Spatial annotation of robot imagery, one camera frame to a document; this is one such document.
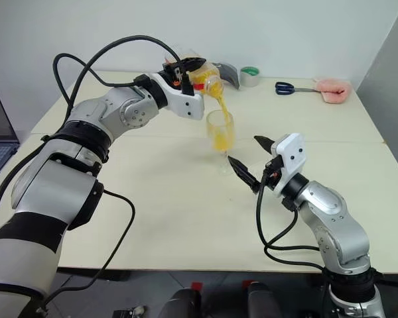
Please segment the pink object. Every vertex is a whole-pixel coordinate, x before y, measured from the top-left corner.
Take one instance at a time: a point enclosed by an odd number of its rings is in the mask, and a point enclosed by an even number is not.
[[[352,87],[346,81],[328,78],[317,81],[315,90],[321,92],[326,103],[341,104],[350,95]]]

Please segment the floor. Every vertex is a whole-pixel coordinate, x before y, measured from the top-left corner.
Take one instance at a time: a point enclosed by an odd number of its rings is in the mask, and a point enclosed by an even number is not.
[[[398,281],[398,276],[391,275],[387,279]],[[80,286],[89,280],[82,276],[57,274],[52,290],[65,282],[65,286]],[[60,294],[49,306],[49,317],[111,318],[114,310],[145,305],[147,311],[143,318],[154,318],[158,317],[174,292],[190,287],[192,282],[202,282],[202,312],[205,318],[246,318],[242,293],[242,282],[246,280],[259,280],[271,287],[284,318],[305,317],[300,313],[320,310],[322,292],[318,275],[133,271],[124,282],[98,280],[87,290]],[[398,318],[398,288],[380,286],[379,289],[387,317]]]

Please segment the robotic arm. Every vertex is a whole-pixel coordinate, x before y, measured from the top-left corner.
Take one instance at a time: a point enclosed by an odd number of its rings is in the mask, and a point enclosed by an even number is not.
[[[183,60],[200,67],[204,59]],[[103,193],[97,176],[116,138],[145,126],[159,110],[201,119],[204,100],[174,84],[172,65],[142,75],[133,87],[118,87],[73,108],[17,180],[15,214],[0,227],[0,317],[32,317],[58,267],[66,230],[87,223]]]
[[[310,182],[301,174],[306,161],[302,136],[288,134],[275,142],[263,136],[255,139],[273,156],[264,169],[268,176],[265,185],[277,197],[284,197],[285,207],[297,209],[314,233],[338,316],[384,318],[380,293],[374,285],[375,270],[368,256],[368,237],[338,192]],[[260,183],[255,177],[239,160],[229,160],[236,174],[257,192]]]

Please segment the white wall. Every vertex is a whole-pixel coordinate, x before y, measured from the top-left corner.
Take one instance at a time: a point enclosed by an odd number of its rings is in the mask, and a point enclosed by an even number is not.
[[[149,34],[265,76],[348,78],[357,87],[398,15],[398,0],[0,0],[0,96],[19,130],[58,99],[54,55],[87,60],[103,45]],[[158,70],[163,53],[131,43],[100,70]],[[79,68],[62,63],[66,83]]]

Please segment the white table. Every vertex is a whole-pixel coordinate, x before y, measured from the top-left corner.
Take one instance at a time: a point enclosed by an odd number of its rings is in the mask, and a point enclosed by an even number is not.
[[[133,77],[123,76],[106,73],[109,81]],[[289,81],[310,85],[306,80]],[[274,82],[265,79],[260,86],[245,91],[226,90],[238,137],[231,154],[260,176],[269,155],[252,136],[278,138],[293,131],[303,133],[308,154],[304,175],[345,197],[350,213],[369,235],[372,265],[382,272],[398,273],[398,164],[362,104],[355,94],[344,105],[325,104],[319,94],[279,97],[273,93]],[[98,96],[104,91],[87,81],[81,96]],[[207,111],[215,107],[213,101],[206,100]],[[59,126],[63,112],[62,101],[58,101],[3,169],[0,181],[40,144],[41,133],[52,133]],[[179,119],[162,111],[147,127],[120,137],[109,157],[99,181],[108,190],[132,199],[137,216],[108,268],[314,271],[279,264],[263,254],[255,226],[256,197],[234,174],[218,173],[204,121]],[[0,207],[0,224],[12,214],[10,192],[11,188]],[[59,265],[101,267],[129,216],[126,203],[103,195],[92,220],[64,237]],[[267,237],[281,231],[291,217],[268,190],[263,200]],[[299,220],[281,244],[316,243],[310,229]],[[317,252],[285,252],[283,257],[322,263]]]

